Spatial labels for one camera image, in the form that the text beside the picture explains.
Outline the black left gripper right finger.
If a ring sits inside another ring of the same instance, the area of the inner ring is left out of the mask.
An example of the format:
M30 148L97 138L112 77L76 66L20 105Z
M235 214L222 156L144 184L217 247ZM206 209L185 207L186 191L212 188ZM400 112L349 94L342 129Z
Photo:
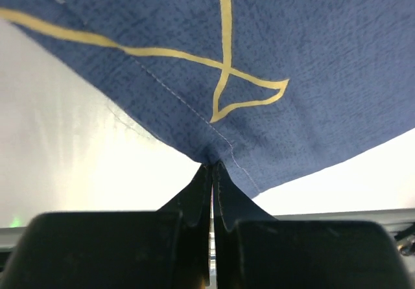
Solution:
M392 237L375 222L279 220L213 167L219 288L412 288Z

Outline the blue fish-print placemat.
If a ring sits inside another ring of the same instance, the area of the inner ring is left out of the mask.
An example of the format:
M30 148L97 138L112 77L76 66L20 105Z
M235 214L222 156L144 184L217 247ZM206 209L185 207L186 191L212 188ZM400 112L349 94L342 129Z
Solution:
M414 0L1 0L1 17L252 197L414 127Z

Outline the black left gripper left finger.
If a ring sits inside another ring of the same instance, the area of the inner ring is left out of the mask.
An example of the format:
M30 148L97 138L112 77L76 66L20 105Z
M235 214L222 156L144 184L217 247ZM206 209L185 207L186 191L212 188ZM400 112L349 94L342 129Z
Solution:
M43 213L7 258L2 288L205 288L212 168L157 211Z

